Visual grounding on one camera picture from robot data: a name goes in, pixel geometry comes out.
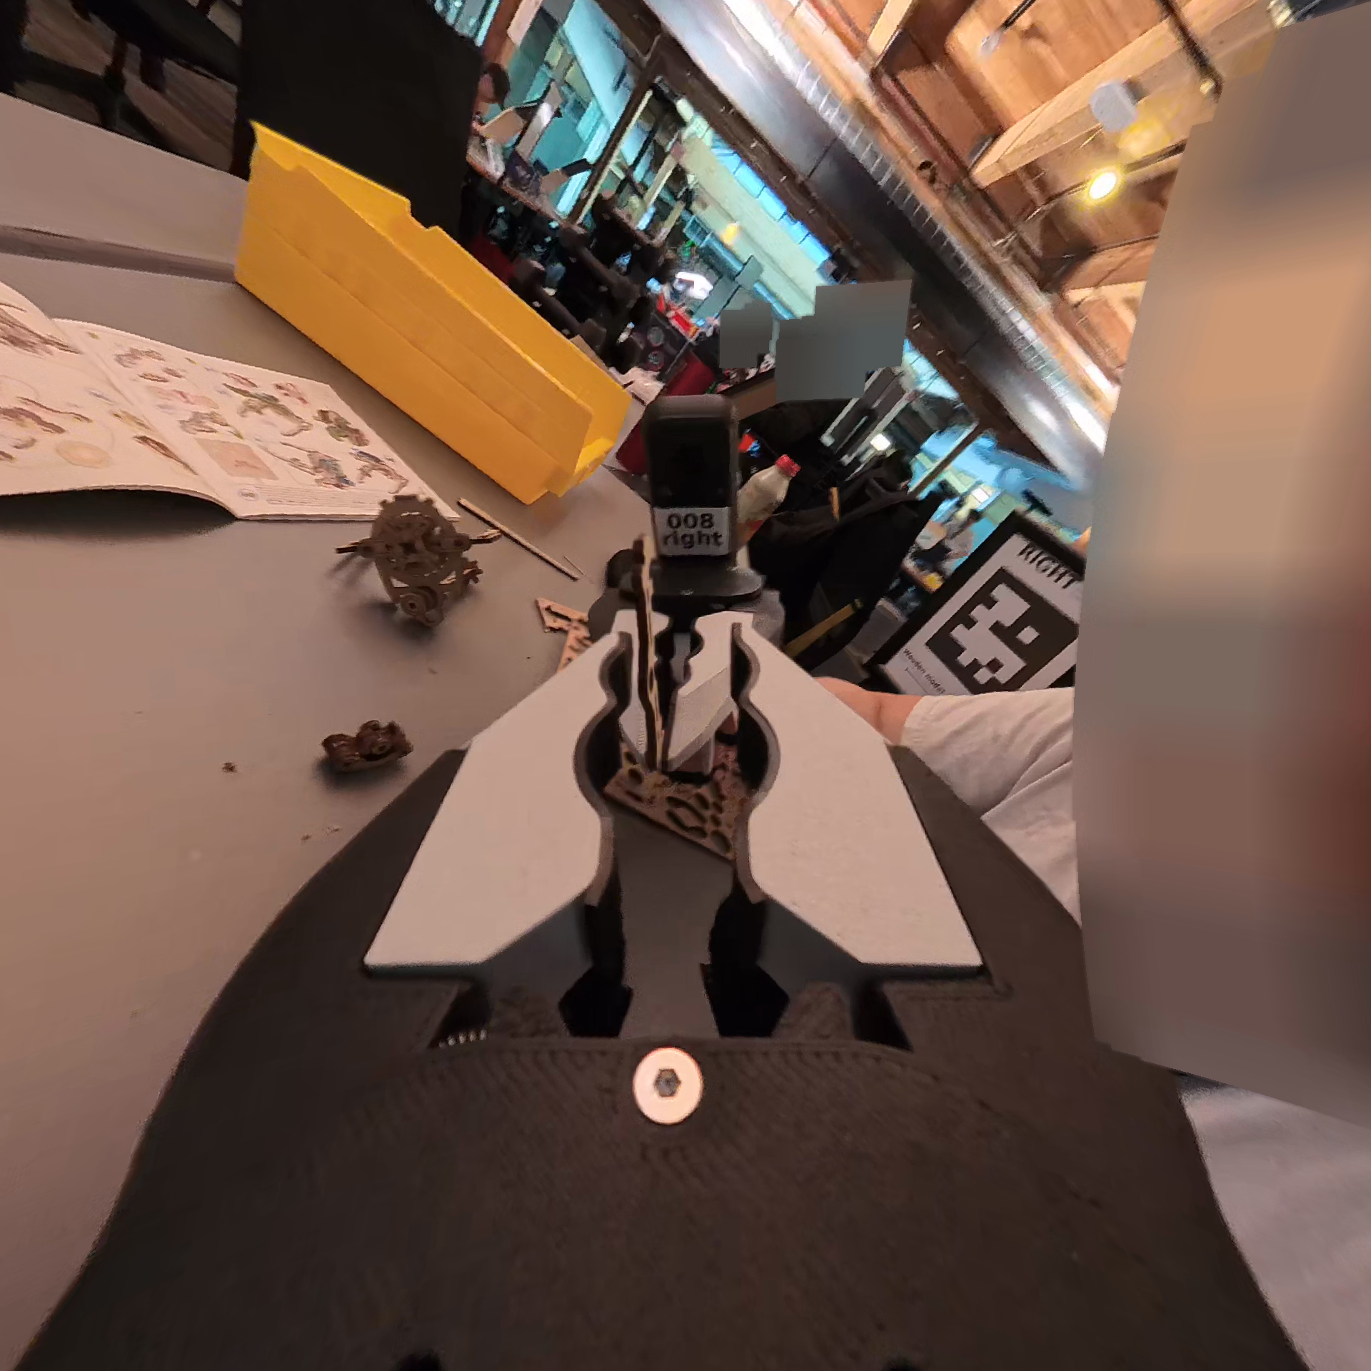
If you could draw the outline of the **small wooden frame part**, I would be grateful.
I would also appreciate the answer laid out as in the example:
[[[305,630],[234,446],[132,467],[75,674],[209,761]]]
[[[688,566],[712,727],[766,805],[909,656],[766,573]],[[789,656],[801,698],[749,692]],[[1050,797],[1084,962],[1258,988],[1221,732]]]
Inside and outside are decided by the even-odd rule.
[[[549,635],[561,635],[554,670],[590,647],[586,611],[535,594],[535,615]]]

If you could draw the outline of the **laser-cut wooden parts sheet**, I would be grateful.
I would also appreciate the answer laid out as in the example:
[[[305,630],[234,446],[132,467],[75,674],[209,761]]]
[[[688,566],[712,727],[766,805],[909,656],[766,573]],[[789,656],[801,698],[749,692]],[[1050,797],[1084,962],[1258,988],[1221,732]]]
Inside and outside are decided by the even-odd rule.
[[[619,769],[609,777],[605,797],[699,850],[720,855],[721,863],[736,863],[736,834],[749,805],[749,782],[738,769],[736,735],[713,740],[712,769],[701,777],[648,769],[619,740]]]

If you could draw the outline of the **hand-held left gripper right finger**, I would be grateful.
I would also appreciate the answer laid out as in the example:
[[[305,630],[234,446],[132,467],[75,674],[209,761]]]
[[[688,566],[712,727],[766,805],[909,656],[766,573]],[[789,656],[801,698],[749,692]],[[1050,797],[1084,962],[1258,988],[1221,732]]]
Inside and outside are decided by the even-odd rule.
[[[754,626],[729,626],[738,721],[761,773],[736,872],[761,907],[758,969],[785,994],[985,969],[886,740]]]

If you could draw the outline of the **black office chair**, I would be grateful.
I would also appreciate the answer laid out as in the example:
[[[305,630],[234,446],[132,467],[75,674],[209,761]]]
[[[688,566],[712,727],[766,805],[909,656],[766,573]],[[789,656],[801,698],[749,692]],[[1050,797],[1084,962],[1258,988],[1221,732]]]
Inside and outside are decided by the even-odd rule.
[[[781,647],[795,664],[818,668],[864,626],[939,505],[942,488],[901,488],[840,515],[830,509],[781,515],[766,574],[781,600]]]

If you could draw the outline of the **wooden gear model assembly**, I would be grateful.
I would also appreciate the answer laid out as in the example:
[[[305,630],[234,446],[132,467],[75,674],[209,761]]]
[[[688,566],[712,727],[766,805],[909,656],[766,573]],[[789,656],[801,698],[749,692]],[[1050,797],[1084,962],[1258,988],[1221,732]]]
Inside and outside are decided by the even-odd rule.
[[[447,603],[480,578],[480,565],[467,553],[492,541],[499,541],[495,527],[467,537],[430,495],[387,495],[369,537],[338,544],[333,553],[369,558],[387,603],[403,621],[435,626]]]

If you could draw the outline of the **ribbed metal air duct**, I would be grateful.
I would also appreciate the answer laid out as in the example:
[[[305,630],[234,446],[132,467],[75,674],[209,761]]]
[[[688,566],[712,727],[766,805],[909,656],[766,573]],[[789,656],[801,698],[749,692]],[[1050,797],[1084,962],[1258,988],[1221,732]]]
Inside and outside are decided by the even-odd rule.
[[[1003,446],[1071,488],[1103,455],[1103,418],[1067,380],[1030,309],[916,173],[868,108],[864,75],[806,54],[766,2],[648,2],[729,112],[876,262],[909,272],[912,349],[950,369],[950,386],[1001,422]]]

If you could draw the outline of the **illustrated instruction booklet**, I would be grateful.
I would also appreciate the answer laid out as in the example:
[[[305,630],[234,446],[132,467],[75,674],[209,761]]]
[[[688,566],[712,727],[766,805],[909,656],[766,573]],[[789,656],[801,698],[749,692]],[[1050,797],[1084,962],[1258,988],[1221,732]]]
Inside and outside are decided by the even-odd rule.
[[[236,521],[455,513],[331,386],[48,319],[0,286],[0,494],[177,494]]]

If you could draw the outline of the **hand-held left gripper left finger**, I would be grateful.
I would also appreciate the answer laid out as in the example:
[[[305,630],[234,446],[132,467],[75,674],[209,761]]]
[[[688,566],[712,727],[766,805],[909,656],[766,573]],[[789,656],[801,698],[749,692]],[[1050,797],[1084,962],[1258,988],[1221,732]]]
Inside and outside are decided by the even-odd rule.
[[[366,951],[369,972],[562,994],[590,969],[582,912],[617,864],[590,744],[609,727],[617,761],[627,668],[633,635],[610,630],[463,745]]]

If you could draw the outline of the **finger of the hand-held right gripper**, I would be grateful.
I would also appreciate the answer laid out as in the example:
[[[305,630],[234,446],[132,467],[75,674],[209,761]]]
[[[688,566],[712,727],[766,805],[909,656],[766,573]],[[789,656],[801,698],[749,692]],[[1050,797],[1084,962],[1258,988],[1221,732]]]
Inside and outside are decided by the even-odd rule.
[[[663,626],[656,635],[658,769],[701,769],[713,732],[736,716],[736,626]]]

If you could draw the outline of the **small dark wooden block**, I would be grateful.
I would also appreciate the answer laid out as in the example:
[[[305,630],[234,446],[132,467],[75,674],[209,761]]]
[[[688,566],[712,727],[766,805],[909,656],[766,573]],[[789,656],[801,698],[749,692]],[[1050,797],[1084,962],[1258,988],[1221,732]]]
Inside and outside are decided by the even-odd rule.
[[[320,740],[320,761],[331,773],[366,773],[397,765],[411,755],[399,721],[366,720],[358,732],[333,732]]]

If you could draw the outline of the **yellow plastic bin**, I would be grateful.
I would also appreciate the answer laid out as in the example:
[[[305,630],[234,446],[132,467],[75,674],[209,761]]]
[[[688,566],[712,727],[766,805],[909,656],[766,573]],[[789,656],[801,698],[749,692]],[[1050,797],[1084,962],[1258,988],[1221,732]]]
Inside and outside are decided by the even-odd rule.
[[[234,280],[521,505],[619,441],[627,390],[380,184],[254,123]]]

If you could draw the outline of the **long wooden model part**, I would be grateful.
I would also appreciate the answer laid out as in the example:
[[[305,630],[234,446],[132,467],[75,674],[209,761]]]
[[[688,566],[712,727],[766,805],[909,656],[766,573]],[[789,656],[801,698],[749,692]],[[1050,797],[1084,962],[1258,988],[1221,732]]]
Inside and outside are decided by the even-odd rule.
[[[652,603],[652,553],[648,541],[639,537],[633,544],[633,638],[635,638],[635,707],[639,721],[633,727],[635,751],[648,769],[658,769],[663,755],[663,716],[658,716],[658,650],[656,650],[656,603]]]

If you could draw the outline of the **thin wooden stick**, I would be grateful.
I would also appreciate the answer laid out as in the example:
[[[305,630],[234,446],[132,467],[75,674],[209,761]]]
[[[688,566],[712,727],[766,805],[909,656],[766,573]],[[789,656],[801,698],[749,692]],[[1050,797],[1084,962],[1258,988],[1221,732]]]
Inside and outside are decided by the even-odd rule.
[[[485,509],[475,509],[467,495],[455,495],[455,509],[475,515],[489,532],[480,541],[512,541],[515,547],[525,547],[527,557],[535,557],[541,565],[549,565],[553,573],[581,578],[582,573],[572,558],[561,558],[553,553],[542,553],[541,544],[533,544],[527,537],[521,537],[515,527],[499,523],[495,515],[489,515]]]

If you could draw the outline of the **white drink bottle red cap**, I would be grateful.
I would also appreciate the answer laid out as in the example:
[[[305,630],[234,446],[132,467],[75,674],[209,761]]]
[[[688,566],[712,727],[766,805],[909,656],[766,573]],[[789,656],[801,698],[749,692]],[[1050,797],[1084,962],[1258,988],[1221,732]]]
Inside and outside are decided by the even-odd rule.
[[[781,454],[776,463],[754,467],[736,495],[736,544],[748,544],[785,500],[799,463]]]

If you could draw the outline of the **black and white tag sign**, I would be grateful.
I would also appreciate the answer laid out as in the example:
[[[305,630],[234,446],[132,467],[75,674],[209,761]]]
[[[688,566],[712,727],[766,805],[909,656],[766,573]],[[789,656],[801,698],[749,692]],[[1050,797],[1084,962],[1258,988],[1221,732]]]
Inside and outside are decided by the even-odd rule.
[[[897,696],[1071,688],[1084,557],[1010,513],[868,660]]]

